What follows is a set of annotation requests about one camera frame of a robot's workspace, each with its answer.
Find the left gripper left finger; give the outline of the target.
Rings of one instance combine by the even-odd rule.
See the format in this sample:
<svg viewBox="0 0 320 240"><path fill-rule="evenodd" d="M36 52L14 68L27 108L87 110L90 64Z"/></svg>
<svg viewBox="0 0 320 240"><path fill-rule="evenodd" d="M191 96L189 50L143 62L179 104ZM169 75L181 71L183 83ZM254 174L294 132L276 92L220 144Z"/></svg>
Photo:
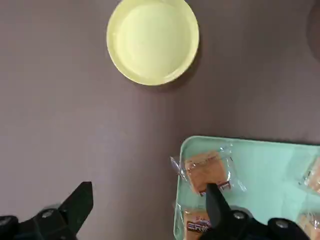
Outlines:
<svg viewBox="0 0 320 240"><path fill-rule="evenodd" d="M93 209L93 184L83 181L59 207L45 208L20 222L14 215L0 217L2 240L76 240Z"/></svg>

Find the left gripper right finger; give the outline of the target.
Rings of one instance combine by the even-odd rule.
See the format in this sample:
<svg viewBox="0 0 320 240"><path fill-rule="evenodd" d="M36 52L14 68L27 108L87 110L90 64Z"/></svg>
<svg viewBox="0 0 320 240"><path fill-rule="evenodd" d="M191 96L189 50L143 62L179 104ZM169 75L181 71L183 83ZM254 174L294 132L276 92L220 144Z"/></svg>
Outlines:
<svg viewBox="0 0 320 240"><path fill-rule="evenodd" d="M206 185L206 212L211 223L200 240L308 240L308 235L293 221L271 218L267 224L243 210L232 210L215 183Z"/></svg>

